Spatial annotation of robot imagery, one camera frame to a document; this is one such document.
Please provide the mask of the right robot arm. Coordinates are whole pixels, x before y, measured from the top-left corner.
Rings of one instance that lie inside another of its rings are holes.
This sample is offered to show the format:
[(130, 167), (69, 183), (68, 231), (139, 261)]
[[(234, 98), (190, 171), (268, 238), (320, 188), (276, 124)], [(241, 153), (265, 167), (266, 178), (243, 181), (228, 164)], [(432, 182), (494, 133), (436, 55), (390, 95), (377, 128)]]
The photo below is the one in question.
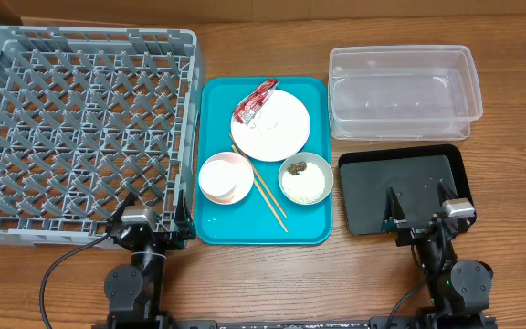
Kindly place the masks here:
[[(485, 262), (459, 260), (452, 240), (468, 232), (476, 210), (469, 199), (459, 197), (444, 181), (437, 183), (440, 210), (425, 225), (411, 225), (396, 192), (387, 188), (382, 231), (395, 233), (398, 247), (409, 246), (424, 279), (406, 293), (384, 322), (385, 328), (496, 328), (489, 309), (493, 270)], [(417, 310), (411, 318), (397, 312), (422, 288), (428, 288), (433, 305)]]

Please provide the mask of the pale pink round plate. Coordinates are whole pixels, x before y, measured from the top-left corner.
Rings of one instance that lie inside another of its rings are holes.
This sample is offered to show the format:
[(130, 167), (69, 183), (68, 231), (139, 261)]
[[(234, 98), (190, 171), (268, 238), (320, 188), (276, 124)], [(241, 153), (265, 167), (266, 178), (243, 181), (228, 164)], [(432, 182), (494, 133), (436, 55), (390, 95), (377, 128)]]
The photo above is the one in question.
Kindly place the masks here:
[(310, 115), (294, 95), (274, 90), (248, 123), (232, 118), (235, 145), (249, 157), (263, 162), (283, 161), (297, 153), (310, 136)]

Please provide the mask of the pink bowl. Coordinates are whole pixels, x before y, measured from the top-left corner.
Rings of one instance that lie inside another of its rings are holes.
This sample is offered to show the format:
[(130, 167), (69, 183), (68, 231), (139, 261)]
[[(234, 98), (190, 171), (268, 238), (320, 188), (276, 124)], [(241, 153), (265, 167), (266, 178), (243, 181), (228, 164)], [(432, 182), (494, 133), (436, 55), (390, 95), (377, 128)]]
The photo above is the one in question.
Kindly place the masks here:
[(243, 198), (245, 198), (248, 195), (248, 193), (250, 192), (253, 186), (253, 182), (254, 182), (254, 173), (253, 173), (253, 170), (251, 169), (250, 163), (240, 154), (236, 154), (234, 152), (222, 152), (222, 153), (212, 155), (210, 158), (208, 158), (203, 163), (203, 165), (207, 162), (214, 161), (214, 160), (225, 160), (225, 161), (230, 162), (234, 166), (234, 173), (237, 179), (237, 186), (235, 189), (235, 194), (227, 202), (219, 203), (219, 202), (216, 202), (215, 200), (208, 198), (207, 196), (206, 198), (219, 205), (232, 205), (232, 204), (235, 204), (241, 201)]

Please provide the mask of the red snack wrapper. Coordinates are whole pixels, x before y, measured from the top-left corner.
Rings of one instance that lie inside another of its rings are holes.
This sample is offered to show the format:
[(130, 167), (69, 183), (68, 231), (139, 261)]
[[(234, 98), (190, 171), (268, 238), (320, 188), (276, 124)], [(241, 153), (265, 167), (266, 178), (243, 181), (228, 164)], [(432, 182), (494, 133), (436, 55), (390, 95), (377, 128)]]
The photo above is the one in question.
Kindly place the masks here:
[(236, 106), (233, 118), (241, 124), (249, 125), (278, 85), (279, 80), (275, 78), (268, 78), (259, 84)]

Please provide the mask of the upper wooden chopstick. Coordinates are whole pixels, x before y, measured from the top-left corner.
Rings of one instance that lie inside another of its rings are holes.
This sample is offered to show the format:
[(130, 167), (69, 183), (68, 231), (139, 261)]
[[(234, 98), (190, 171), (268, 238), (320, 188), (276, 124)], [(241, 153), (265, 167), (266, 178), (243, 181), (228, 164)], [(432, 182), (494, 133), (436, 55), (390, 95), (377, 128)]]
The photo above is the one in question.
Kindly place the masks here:
[(235, 146), (235, 140), (233, 139), (232, 137), (232, 134), (230, 133), (229, 134), (231, 140), (232, 140), (232, 148), (234, 151), (237, 151), (239, 154), (243, 155), (248, 161), (249, 163), (251, 164), (252, 168), (253, 168), (253, 171), (254, 171), (254, 174), (255, 176), (257, 177), (259, 183), (263, 186), (263, 188), (266, 190), (267, 192), (267, 195), (271, 198), (271, 200), (274, 202), (276, 208), (280, 211), (280, 213), (282, 214), (282, 216), (284, 218), (287, 218), (287, 215), (284, 211), (284, 209), (282, 208), (282, 206), (279, 204), (278, 200), (275, 198), (275, 196), (273, 195), (273, 193), (270, 191), (270, 189), (268, 188), (268, 185), (266, 184), (265, 180), (261, 177), (261, 175), (259, 174), (257, 168), (253, 165), (253, 163), (251, 162), (251, 160), (249, 159), (249, 157), (243, 153), (243, 151), (240, 151), (236, 146)]

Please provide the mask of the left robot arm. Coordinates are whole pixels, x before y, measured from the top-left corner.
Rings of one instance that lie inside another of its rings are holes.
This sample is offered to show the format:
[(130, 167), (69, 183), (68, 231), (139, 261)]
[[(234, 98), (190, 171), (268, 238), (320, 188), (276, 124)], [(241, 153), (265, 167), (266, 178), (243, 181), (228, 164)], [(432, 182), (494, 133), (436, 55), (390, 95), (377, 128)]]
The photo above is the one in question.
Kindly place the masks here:
[(156, 213), (147, 206), (136, 207), (136, 199), (130, 192), (108, 223), (109, 238), (131, 253), (131, 261), (113, 268), (105, 279), (109, 314), (104, 326), (173, 329), (173, 316), (160, 308), (166, 253), (182, 250), (187, 240), (195, 239), (195, 225), (184, 192), (178, 195), (174, 230), (169, 233), (157, 230)]

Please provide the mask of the clear plastic waste bin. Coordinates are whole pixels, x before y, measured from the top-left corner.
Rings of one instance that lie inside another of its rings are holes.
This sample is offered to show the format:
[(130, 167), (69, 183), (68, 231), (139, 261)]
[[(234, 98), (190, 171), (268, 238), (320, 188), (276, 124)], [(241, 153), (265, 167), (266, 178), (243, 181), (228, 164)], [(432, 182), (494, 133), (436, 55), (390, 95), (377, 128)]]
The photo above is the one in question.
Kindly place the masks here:
[(483, 115), (476, 66), (462, 45), (335, 48), (328, 99), (340, 140), (459, 141)]

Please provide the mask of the pile of white rice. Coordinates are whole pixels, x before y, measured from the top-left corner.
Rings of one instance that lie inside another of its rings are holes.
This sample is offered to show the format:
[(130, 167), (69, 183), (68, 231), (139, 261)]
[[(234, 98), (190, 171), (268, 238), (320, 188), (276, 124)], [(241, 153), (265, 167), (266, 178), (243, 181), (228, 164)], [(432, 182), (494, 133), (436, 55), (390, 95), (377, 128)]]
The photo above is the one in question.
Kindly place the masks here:
[(283, 192), (292, 201), (299, 204), (313, 204), (323, 195), (326, 178), (314, 163), (306, 162), (307, 169), (298, 175), (287, 170), (281, 177)]

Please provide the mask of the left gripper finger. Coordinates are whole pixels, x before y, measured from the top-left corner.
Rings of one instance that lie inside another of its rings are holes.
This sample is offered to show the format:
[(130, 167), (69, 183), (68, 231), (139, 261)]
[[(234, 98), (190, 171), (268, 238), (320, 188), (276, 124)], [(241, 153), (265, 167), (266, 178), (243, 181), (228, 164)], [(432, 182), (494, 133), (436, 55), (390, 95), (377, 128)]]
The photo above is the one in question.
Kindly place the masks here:
[(117, 218), (121, 218), (123, 212), (125, 209), (131, 205), (133, 205), (136, 201), (136, 194), (133, 192), (130, 192), (125, 199), (121, 202), (119, 207), (117, 208)]
[(195, 223), (192, 220), (190, 207), (186, 203), (184, 190), (180, 190), (178, 194), (174, 223), (180, 239), (195, 239)]

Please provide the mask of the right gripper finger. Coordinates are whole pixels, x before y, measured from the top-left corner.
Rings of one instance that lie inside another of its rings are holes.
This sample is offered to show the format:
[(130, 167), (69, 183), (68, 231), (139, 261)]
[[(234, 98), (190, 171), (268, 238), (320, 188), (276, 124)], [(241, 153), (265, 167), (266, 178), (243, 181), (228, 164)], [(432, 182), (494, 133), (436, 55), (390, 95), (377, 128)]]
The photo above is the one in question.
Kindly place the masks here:
[(437, 193), (440, 201), (454, 200), (458, 198), (456, 192), (443, 180), (437, 182)]
[(396, 192), (391, 186), (387, 187), (385, 194), (385, 208), (381, 225), (382, 232), (397, 231), (400, 224), (404, 223), (404, 211), (398, 201)]

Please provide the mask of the brown food chunk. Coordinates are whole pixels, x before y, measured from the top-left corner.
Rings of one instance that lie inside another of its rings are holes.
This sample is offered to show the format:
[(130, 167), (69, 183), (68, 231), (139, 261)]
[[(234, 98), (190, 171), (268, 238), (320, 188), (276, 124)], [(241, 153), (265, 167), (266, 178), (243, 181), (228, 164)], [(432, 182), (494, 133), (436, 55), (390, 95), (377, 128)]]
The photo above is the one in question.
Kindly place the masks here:
[(297, 162), (297, 163), (291, 164), (287, 168), (287, 171), (291, 175), (298, 175), (300, 172), (305, 171), (306, 169), (307, 169), (307, 163), (306, 162)]

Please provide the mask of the white paper cup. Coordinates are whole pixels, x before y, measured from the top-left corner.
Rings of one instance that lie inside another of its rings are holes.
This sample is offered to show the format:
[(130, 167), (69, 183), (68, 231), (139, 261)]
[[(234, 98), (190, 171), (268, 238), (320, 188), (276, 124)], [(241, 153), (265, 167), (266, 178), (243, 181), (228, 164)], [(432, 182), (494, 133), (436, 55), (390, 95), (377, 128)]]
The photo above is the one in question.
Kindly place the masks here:
[(208, 198), (219, 203), (227, 202), (235, 194), (237, 186), (234, 166), (225, 160), (207, 162), (201, 168), (198, 183)]

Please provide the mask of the black food waste tray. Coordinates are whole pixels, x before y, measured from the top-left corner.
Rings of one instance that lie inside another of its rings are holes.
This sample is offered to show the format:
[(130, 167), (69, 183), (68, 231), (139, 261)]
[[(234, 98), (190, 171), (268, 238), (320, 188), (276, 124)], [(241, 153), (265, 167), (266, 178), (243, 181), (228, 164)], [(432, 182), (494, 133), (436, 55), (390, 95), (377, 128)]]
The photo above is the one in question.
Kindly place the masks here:
[(388, 192), (394, 191), (412, 226), (425, 225), (441, 210), (437, 183), (470, 200), (461, 153), (452, 144), (347, 153), (338, 162), (348, 229), (356, 235), (382, 234)]

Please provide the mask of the lower wooden chopstick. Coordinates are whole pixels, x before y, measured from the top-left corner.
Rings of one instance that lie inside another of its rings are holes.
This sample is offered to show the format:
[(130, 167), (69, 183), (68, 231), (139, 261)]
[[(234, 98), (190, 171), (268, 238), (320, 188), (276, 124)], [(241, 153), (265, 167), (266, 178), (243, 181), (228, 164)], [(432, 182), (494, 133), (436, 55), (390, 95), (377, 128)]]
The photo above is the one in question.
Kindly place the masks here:
[[(247, 157), (245, 155), (243, 155), (242, 153), (240, 153), (238, 148), (234, 144), (231, 145), (231, 148), (236, 154), (241, 154), (241, 156), (243, 156), (247, 160)], [(251, 166), (251, 169), (253, 170), (254, 175), (256, 175), (256, 169), (255, 169), (254, 165), (252, 165), (250, 163), (250, 166)], [(263, 188), (261, 187), (261, 185), (259, 183), (259, 180), (257, 178), (254, 179), (254, 185), (255, 185), (257, 191), (259, 192), (259, 194), (261, 195), (261, 197), (263, 198), (263, 200), (265, 201), (265, 203), (267, 204), (269, 210), (271, 211), (271, 213), (273, 214), (275, 219), (278, 221), (278, 223), (281, 226), (281, 228), (283, 229), (283, 231), (286, 234), (289, 233), (289, 231), (287, 230), (285, 224), (283, 223), (283, 220), (279, 217), (279, 214), (278, 214), (277, 210), (272, 205), (272, 202), (269, 200), (267, 194), (263, 191)]]

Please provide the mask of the grey-green bowl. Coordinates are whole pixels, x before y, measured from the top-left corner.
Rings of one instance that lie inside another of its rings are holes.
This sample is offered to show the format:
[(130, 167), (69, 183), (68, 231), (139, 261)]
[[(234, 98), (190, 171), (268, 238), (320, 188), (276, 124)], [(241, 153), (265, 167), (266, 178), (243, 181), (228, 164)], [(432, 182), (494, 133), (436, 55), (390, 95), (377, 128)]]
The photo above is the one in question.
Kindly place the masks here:
[(279, 188), (290, 201), (304, 206), (323, 201), (333, 188), (331, 165), (320, 155), (300, 152), (279, 169)]

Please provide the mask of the grey plastic dish rack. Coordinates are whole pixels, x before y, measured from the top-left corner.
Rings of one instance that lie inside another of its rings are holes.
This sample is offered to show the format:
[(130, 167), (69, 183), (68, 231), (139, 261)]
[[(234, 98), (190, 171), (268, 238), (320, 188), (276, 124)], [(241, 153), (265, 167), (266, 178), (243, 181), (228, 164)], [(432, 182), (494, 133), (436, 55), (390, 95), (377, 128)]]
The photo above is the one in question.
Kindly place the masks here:
[(108, 248), (130, 192), (173, 231), (204, 84), (189, 29), (0, 26), (0, 245)]

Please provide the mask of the wooden chopstick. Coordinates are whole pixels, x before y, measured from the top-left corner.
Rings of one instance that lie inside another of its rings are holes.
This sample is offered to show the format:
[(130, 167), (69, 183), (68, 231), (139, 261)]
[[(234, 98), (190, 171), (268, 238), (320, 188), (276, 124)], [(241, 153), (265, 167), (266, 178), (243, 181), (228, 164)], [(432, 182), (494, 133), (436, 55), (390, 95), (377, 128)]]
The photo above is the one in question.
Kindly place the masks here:
[[(247, 160), (247, 157), (245, 155), (243, 155), (242, 153), (240, 153), (238, 148), (234, 144), (231, 145), (231, 148), (236, 154), (241, 154), (241, 156), (243, 156)], [(251, 169), (253, 170), (254, 175), (256, 175), (256, 169), (255, 169), (254, 165), (252, 165), (250, 163), (250, 166), (251, 166)], [(263, 188), (261, 187), (261, 185), (259, 183), (259, 180), (257, 178), (254, 179), (254, 185), (255, 185), (257, 191), (259, 192), (259, 194), (261, 195), (261, 197), (263, 198), (263, 200), (265, 201), (265, 203), (267, 204), (269, 210), (271, 211), (271, 213), (273, 214), (275, 219), (278, 221), (278, 223), (281, 226), (281, 228), (283, 229), (283, 231), (286, 234), (289, 233), (289, 231), (287, 230), (285, 224), (283, 223), (283, 220), (279, 217), (279, 214), (278, 214), (277, 210), (272, 205), (272, 202), (269, 200), (267, 194), (263, 191)]]
[(257, 168), (253, 165), (253, 163), (251, 162), (251, 160), (249, 159), (249, 157), (243, 153), (243, 151), (240, 151), (236, 146), (235, 146), (235, 140), (233, 139), (232, 137), (232, 134), (230, 133), (229, 134), (231, 140), (232, 140), (232, 148), (234, 151), (237, 151), (239, 154), (243, 155), (248, 161), (249, 163), (251, 164), (252, 168), (253, 168), (253, 171), (254, 171), (254, 174), (255, 176), (257, 177), (259, 183), (263, 186), (263, 188), (266, 190), (267, 192), (267, 195), (271, 198), (271, 200), (274, 202), (276, 208), (280, 211), (280, 213), (282, 214), (282, 216), (284, 218), (287, 218), (287, 215), (284, 211), (284, 209), (282, 208), (282, 206), (279, 204), (278, 200), (275, 198), (275, 196), (273, 195), (273, 193), (270, 191), (270, 189), (268, 188), (268, 185), (266, 184), (265, 180), (261, 177), (261, 175), (259, 174)]

